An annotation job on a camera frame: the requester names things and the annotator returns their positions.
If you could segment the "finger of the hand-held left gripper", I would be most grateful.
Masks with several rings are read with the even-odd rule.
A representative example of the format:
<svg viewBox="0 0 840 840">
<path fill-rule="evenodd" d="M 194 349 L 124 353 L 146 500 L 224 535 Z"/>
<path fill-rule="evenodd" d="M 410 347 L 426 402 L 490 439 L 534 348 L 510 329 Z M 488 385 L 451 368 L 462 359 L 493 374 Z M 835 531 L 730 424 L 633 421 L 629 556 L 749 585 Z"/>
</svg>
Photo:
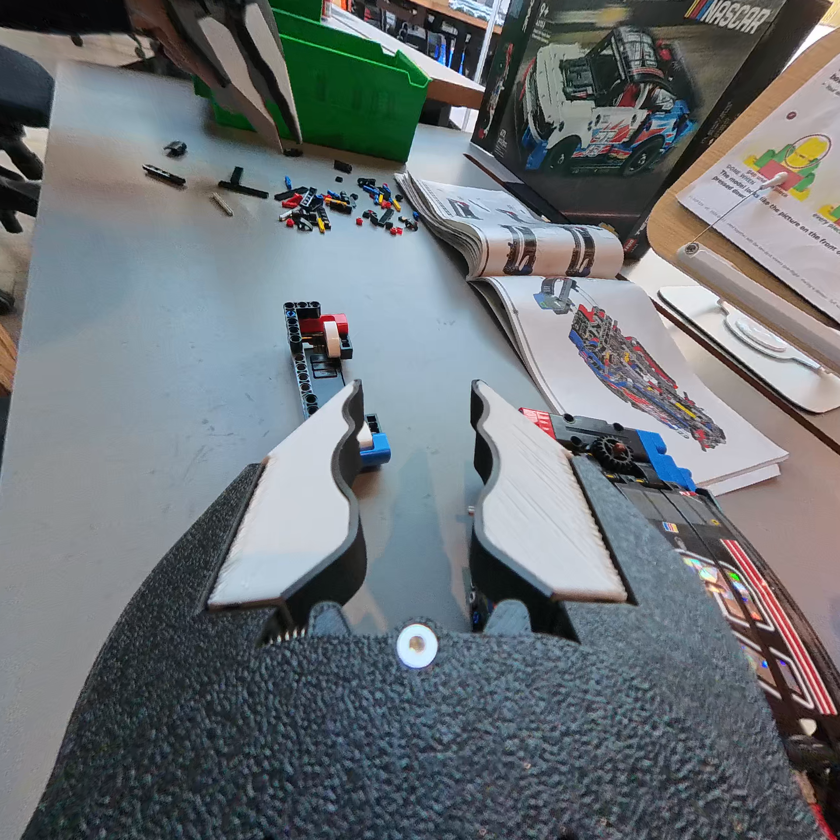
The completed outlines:
<svg viewBox="0 0 840 840">
<path fill-rule="evenodd" d="M 269 120 L 273 121 L 270 109 L 276 109 L 290 137 L 301 143 L 297 106 L 277 22 L 269 3 L 238 2 L 238 11 L 234 12 L 234 31 L 248 76 Z"/>
<path fill-rule="evenodd" d="M 165 2 L 197 58 L 207 67 L 206 84 L 217 102 L 245 116 L 270 148 L 282 152 L 273 108 L 270 121 L 251 82 L 245 59 L 235 37 L 238 2 Z"/>
</svg>

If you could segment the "open instruction booklet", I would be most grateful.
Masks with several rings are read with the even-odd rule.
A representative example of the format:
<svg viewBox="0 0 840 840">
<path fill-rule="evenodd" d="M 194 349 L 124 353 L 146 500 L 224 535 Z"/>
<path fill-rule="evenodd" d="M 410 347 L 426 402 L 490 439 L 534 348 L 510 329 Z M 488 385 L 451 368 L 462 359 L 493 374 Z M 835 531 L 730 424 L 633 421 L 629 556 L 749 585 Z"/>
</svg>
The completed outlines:
<svg viewBox="0 0 840 840">
<path fill-rule="evenodd" d="M 466 258 L 557 414 L 657 435 L 678 467 L 714 493 L 778 476 L 789 453 L 691 370 L 646 291 L 618 278 L 623 246 L 604 227 L 553 224 L 503 191 L 395 174 L 420 218 Z"/>
</svg>

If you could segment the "printed paper sheet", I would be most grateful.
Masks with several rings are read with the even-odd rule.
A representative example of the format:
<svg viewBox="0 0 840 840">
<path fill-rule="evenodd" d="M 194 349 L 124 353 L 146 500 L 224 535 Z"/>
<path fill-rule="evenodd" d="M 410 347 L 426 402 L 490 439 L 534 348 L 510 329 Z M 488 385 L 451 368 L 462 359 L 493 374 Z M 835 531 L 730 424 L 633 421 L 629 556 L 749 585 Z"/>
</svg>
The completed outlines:
<svg viewBox="0 0 840 840">
<path fill-rule="evenodd" d="M 678 200 L 838 321 L 838 61 L 784 101 Z"/>
</svg>

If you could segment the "green storage bin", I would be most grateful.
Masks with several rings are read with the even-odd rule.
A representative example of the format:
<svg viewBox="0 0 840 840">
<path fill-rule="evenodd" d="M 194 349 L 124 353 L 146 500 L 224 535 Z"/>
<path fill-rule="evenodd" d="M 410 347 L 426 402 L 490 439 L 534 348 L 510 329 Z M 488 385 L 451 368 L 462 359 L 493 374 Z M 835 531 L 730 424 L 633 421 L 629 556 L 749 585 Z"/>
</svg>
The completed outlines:
<svg viewBox="0 0 840 840">
<path fill-rule="evenodd" d="M 405 162 L 429 76 L 402 51 L 321 21 L 321 2 L 269 3 L 303 141 Z"/>
</svg>

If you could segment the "grey desk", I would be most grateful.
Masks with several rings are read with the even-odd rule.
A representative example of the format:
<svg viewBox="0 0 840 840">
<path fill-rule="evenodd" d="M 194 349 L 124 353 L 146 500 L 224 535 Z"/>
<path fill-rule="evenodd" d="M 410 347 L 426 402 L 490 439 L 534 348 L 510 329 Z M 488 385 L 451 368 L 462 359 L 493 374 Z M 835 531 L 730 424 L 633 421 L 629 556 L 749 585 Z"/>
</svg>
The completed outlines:
<svg viewBox="0 0 840 840">
<path fill-rule="evenodd" d="M 292 162 L 200 105 L 56 80 L 2 470 L 2 838 L 824 838 L 702 580 L 596 461 L 570 453 L 626 603 L 552 602 L 478 549 L 471 383 L 530 385 L 423 237 L 223 220 L 216 176 Z M 366 574 L 211 611 L 307 420 L 288 301 L 346 315 L 391 445 L 353 482 Z"/>
</svg>

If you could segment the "red black toy race car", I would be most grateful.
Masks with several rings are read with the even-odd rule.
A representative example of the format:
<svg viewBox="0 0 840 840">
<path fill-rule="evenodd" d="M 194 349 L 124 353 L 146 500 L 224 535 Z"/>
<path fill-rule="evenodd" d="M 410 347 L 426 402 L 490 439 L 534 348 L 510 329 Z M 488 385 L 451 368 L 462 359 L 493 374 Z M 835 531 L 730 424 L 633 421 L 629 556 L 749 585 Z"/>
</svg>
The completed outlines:
<svg viewBox="0 0 840 840">
<path fill-rule="evenodd" d="M 573 455 L 596 461 L 700 577 L 770 704 L 817 825 L 827 838 L 838 838 L 838 667 L 777 574 L 717 499 L 677 466 L 658 434 L 519 411 Z"/>
</svg>

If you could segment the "black office chair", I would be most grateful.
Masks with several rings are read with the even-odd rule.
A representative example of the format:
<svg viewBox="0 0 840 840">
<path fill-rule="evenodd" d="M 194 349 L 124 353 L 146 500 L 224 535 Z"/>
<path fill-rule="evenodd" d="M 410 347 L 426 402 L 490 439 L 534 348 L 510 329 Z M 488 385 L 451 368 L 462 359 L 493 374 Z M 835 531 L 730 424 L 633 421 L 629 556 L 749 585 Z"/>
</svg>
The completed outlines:
<svg viewBox="0 0 840 840">
<path fill-rule="evenodd" d="M 48 128 L 54 90 L 54 78 L 35 59 L 1 46 L 1 152 L 13 165 L 1 168 L 1 223 L 11 235 L 23 232 L 19 214 L 38 212 L 44 163 L 27 146 L 25 130 Z"/>
</svg>

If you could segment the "white stand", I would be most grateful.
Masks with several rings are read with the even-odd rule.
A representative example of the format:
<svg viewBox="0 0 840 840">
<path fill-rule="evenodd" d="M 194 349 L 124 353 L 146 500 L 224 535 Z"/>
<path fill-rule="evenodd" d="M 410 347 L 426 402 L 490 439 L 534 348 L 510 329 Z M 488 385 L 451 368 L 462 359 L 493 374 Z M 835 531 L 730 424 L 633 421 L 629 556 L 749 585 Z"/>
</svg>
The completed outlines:
<svg viewBox="0 0 840 840">
<path fill-rule="evenodd" d="M 806 413 L 839 407 L 838 329 L 773 294 L 696 241 L 675 264 L 697 283 L 662 287 L 659 299 L 728 357 Z"/>
</svg>

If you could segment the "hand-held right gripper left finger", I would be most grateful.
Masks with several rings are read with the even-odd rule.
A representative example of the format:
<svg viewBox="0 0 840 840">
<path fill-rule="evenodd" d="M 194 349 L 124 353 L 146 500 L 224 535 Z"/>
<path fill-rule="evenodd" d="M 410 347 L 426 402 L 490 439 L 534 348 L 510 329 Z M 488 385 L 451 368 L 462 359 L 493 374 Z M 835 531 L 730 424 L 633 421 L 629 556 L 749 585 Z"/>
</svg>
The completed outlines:
<svg viewBox="0 0 840 840">
<path fill-rule="evenodd" d="M 353 483 L 361 472 L 361 381 L 342 388 L 260 464 L 206 600 L 211 611 L 347 603 L 366 574 Z"/>
</svg>

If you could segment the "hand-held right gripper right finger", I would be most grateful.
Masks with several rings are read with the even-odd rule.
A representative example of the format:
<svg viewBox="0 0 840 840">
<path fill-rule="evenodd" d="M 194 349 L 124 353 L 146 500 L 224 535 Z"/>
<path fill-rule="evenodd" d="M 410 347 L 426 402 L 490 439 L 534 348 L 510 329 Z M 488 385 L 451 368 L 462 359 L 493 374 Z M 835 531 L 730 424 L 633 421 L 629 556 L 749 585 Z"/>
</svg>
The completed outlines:
<svg viewBox="0 0 840 840">
<path fill-rule="evenodd" d="M 470 422 L 478 549 L 552 602 L 626 603 L 571 453 L 484 381 L 471 383 Z"/>
</svg>

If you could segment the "small toy brick assembly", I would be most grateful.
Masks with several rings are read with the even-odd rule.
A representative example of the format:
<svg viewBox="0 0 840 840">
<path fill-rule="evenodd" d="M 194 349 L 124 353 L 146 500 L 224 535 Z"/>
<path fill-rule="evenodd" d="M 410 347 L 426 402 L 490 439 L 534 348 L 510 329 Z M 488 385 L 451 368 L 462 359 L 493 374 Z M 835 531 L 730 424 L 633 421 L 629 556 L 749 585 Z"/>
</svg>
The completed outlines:
<svg viewBox="0 0 840 840">
<path fill-rule="evenodd" d="M 349 322 L 343 313 L 322 311 L 318 301 L 288 301 L 284 315 L 301 411 L 309 419 L 347 385 L 346 363 L 354 355 Z M 391 445 L 376 414 L 364 413 L 357 438 L 363 471 L 390 462 Z"/>
</svg>

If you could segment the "pile of small brick pieces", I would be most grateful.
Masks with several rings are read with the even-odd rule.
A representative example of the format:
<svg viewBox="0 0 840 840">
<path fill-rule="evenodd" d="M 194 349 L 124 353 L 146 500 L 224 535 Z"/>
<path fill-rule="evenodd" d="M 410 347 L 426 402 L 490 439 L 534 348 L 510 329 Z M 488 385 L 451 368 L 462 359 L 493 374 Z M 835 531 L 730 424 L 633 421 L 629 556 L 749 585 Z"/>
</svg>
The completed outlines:
<svg viewBox="0 0 840 840">
<path fill-rule="evenodd" d="M 186 144 L 182 141 L 172 141 L 163 148 L 164 155 L 172 160 L 179 160 L 186 151 Z M 343 184 L 345 175 L 353 173 L 352 164 L 339 159 L 333 161 L 333 169 L 337 172 L 334 178 L 336 186 Z M 177 190 L 184 191 L 187 187 L 184 176 L 159 165 L 143 163 L 141 170 L 146 177 Z M 403 194 L 394 192 L 387 182 L 378 182 L 374 177 L 359 176 L 355 181 L 357 192 L 347 192 L 344 189 L 322 191 L 311 185 L 293 185 L 291 177 L 286 175 L 284 189 L 270 196 L 267 190 L 244 184 L 243 176 L 244 168 L 237 165 L 227 180 L 219 181 L 217 189 L 208 195 L 208 200 L 227 218 L 233 218 L 235 212 L 223 193 L 253 197 L 260 201 L 267 201 L 271 197 L 280 205 L 278 223 L 303 233 L 317 230 L 325 235 L 332 228 L 330 214 L 352 217 L 357 227 L 370 223 L 393 237 L 403 235 L 406 230 L 416 232 L 419 228 L 419 212 L 408 209 Z M 370 199 L 371 208 L 357 213 L 360 193 Z"/>
</svg>

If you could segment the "toy set box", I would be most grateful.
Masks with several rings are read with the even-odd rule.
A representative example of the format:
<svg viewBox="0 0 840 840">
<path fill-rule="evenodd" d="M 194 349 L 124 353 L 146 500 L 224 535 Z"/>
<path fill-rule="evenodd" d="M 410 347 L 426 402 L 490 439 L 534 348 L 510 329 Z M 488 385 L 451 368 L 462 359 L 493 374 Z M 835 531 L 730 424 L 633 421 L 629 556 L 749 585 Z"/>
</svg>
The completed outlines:
<svg viewBox="0 0 840 840">
<path fill-rule="evenodd" d="M 630 253 L 832 4 L 510 2 L 472 143 L 524 184 L 523 202 L 605 225 Z"/>
</svg>

